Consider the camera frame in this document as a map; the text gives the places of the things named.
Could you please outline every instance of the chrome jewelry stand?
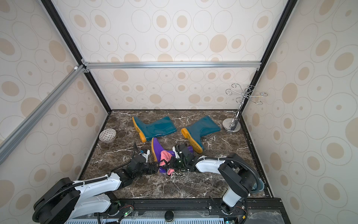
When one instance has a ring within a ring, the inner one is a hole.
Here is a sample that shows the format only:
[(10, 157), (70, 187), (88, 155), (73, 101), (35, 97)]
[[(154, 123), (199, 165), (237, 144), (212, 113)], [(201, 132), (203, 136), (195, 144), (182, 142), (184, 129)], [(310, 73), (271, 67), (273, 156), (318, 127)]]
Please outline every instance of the chrome jewelry stand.
[[(237, 86), (240, 87), (241, 92), (237, 92), (237, 91), (233, 90)], [(253, 90), (255, 88), (255, 86), (253, 86), (253, 85), (249, 85), (245, 90), (243, 90), (241, 85), (237, 84), (237, 83), (233, 83), (231, 85), (231, 87), (232, 87), (231, 89), (227, 89), (225, 92), (229, 96), (231, 96), (233, 94), (233, 92), (235, 92), (237, 94), (240, 94), (240, 96), (238, 98), (236, 98), (236, 102), (240, 106), (239, 106), (239, 109), (235, 112), (234, 118), (226, 118), (223, 121), (223, 127), (229, 133), (236, 133), (241, 128), (240, 121), (239, 121), (239, 112), (240, 112), (240, 110), (241, 110), (241, 108), (242, 108), (242, 106), (244, 104), (245, 99), (248, 99), (249, 101), (254, 102), (254, 103), (258, 104), (258, 105), (261, 105), (262, 104), (261, 101), (259, 101), (259, 100), (252, 101), (250, 98), (251, 97), (265, 97), (265, 96), (267, 96), (267, 93), (261, 92), (260, 96), (251, 96), (251, 93), (253, 92)]]

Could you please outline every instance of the black cable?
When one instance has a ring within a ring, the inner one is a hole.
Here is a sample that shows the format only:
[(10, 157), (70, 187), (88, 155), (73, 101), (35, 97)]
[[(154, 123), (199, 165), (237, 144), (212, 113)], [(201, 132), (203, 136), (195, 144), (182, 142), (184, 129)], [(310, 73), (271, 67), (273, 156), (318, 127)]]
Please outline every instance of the black cable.
[[(138, 151), (138, 149), (137, 149), (137, 144), (134, 142), (134, 144), (133, 144), (133, 154), (132, 154), (131, 159), (134, 158), (134, 155), (135, 155), (135, 151), (136, 151), (136, 150)], [(124, 166), (128, 165), (128, 164), (131, 162), (131, 159), (130, 159), (128, 162), (126, 162), (125, 164), (122, 164), (122, 165), (120, 165), (120, 166), (115, 167), (114, 169), (111, 170), (111, 172), (113, 172), (113, 171), (115, 171), (115, 170), (117, 170), (117, 169), (119, 169), (119, 168), (121, 168), (121, 167), (124, 167)]]
[(112, 169), (111, 172), (113, 172), (113, 171), (115, 171), (115, 170), (117, 170), (117, 169), (119, 169), (119, 168), (121, 168), (121, 167), (124, 167), (124, 166), (128, 165), (130, 162), (131, 162), (131, 161), (129, 160), (127, 163), (125, 163), (125, 164), (123, 164), (123, 165), (120, 165), (120, 166), (117, 166), (116, 168)]
[(122, 219), (124, 219), (126, 216), (122, 216), (121, 218), (119, 218), (117, 221), (112, 221), (110, 223), (106, 223), (106, 224), (118, 224)]
[(97, 222), (98, 222), (98, 224), (101, 224), (100, 213), (99, 212), (97, 212)]
[(248, 207), (247, 207), (247, 201), (246, 201), (246, 199), (244, 200), (244, 202), (245, 202), (245, 208), (246, 208), (246, 214), (245, 214), (245, 218), (242, 220), (242, 222), (240, 223), (240, 224), (244, 224), (245, 222), (246, 222), (246, 219), (247, 219), (247, 214), (248, 214)]
[(38, 219), (38, 214), (40, 212), (40, 210), (46, 205), (48, 204), (49, 202), (53, 201), (55, 198), (57, 198), (59, 195), (63, 194), (64, 192), (74, 188), (74, 187), (77, 187), (77, 186), (81, 186), (83, 184), (83, 182), (80, 182), (80, 183), (76, 183), (76, 184), (72, 184), (71, 186), (65, 188), (65, 189), (62, 189), (60, 190), (59, 192), (57, 192), (56, 194), (54, 194), (52, 197), (50, 197), (49, 199), (47, 199), (42, 205), (40, 205), (38, 207), (38, 209), (34, 212), (34, 214), (32, 215), (32, 220), (36, 223), (39, 223), (39, 219)]
[(38, 209), (36, 209), (36, 211), (34, 212), (34, 214), (32, 215), (32, 220), (36, 223), (39, 223), (39, 218), (38, 218), (38, 214), (39, 212), (41, 211), (41, 209), (47, 205), (48, 203), (50, 203), (51, 201), (53, 201), (55, 198), (57, 198), (58, 196), (60, 196), (61, 194), (63, 194), (64, 192), (68, 191), (68, 190), (71, 190), (72, 188), (75, 188), (75, 187), (78, 187), (78, 186), (81, 186), (81, 185), (85, 185), (85, 184), (92, 184), (92, 183), (95, 183), (95, 182), (98, 182), (98, 181), (102, 181), (102, 180), (106, 180), (107, 177), (102, 177), (102, 178), (98, 178), (98, 179), (94, 179), (94, 180), (88, 180), (88, 181), (84, 181), (83, 182), (79, 182), (79, 183), (75, 183), (75, 184), (72, 184), (70, 185), (69, 187), (65, 188), (65, 189), (62, 189), (62, 190), (59, 190), (56, 194), (54, 194), (53, 196), (51, 196), (49, 199), (47, 199), (42, 205), (40, 205), (38, 207)]

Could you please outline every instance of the black knob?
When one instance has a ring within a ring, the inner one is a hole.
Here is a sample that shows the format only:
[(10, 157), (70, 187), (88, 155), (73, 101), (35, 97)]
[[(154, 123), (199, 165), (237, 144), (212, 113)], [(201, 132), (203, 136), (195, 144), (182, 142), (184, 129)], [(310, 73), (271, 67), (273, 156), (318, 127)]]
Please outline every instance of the black knob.
[(167, 211), (165, 214), (164, 214), (164, 219), (166, 221), (173, 221), (174, 219), (174, 213), (172, 211)]

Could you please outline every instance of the white wall panel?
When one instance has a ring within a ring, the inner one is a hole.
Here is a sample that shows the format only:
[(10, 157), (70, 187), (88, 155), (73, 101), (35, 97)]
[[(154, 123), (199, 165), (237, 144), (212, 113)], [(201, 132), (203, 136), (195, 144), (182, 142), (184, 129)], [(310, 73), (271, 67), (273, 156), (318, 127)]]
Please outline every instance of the white wall panel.
[(112, 109), (237, 109), (238, 94), (256, 68), (92, 69)]
[(77, 65), (36, 0), (0, 4), (0, 144)]
[(260, 61), (284, 0), (58, 0), (89, 62)]
[(357, 0), (301, 0), (243, 112), (292, 224), (357, 222), (357, 22)]
[(80, 75), (0, 165), (0, 223), (33, 223), (34, 203), (58, 180), (76, 180), (107, 117)]

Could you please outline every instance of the teal rain boot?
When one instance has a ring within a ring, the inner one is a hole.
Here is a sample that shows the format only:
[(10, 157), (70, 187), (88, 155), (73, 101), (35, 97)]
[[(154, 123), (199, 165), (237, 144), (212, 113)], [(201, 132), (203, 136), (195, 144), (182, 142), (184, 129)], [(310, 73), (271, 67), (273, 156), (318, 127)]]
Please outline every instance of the teal rain boot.
[(204, 146), (201, 143), (200, 138), (218, 131), (220, 131), (220, 127), (215, 124), (209, 116), (205, 116), (194, 124), (183, 128), (182, 135), (189, 140), (194, 151), (202, 153)]
[(137, 117), (132, 117), (132, 120), (142, 142), (149, 141), (153, 137), (165, 136), (176, 132), (176, 128), (168, 116), (156, 120), (151, 124), (144, 124)]

